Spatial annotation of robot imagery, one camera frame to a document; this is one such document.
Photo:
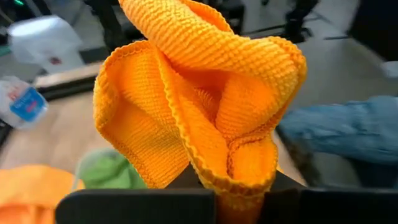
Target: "orange microfiber towel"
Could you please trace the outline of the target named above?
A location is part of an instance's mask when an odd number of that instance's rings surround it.
[[[149,188],[190,161],[224,223],[254,223],[277,167],[271,132],[302,84],[301,51],[234,35],[191,0],[120,0],[148,38],[116,49],[94,89],[95,125]]]
[[[70,193],[73,175],[42,165],[0,170],[0,223],[55,223],[55,207]],[[80,181],[78,189],[83,189]]]

